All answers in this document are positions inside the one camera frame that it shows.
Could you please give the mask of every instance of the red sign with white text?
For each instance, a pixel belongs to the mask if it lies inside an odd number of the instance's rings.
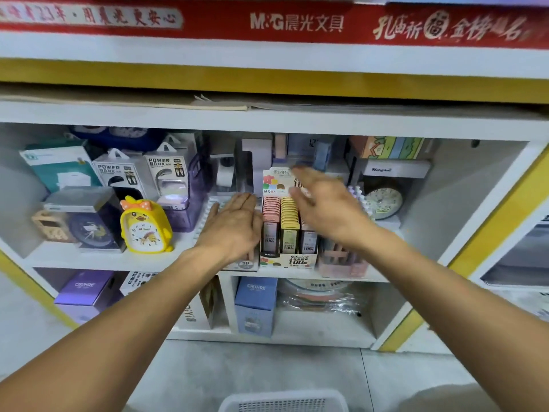
[[[549,9],[314,0],[0,0],[0,31],[549,49]]]

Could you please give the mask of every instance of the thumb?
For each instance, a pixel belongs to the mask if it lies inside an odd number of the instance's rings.
[[[298,210],[306,216],[313,207],[311,200],[305,196],[300,188],[291,187],[289,192],[294,199]]]

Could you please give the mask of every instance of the person's right hand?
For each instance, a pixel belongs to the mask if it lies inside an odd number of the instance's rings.
[[[305,222],[344,248],[360,250],[376,225],[345,185],[310,167],[295,166],[292,172],[311,194],[308,198],[300,188],[290,188],[290,195]]]

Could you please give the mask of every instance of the yellow duck alarm clock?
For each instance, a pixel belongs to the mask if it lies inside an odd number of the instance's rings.
[[[130,251],[154,254],[172,251],[172,232],[168,217],[156,202],[135,200],[127,196],[120,201],[124,212],[120,217],[122,237]]]

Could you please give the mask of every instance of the blue box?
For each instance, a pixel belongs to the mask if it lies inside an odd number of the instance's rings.
[[[276,277],[241,277],[237,296],[238,332],[271,337],[276,306]]]

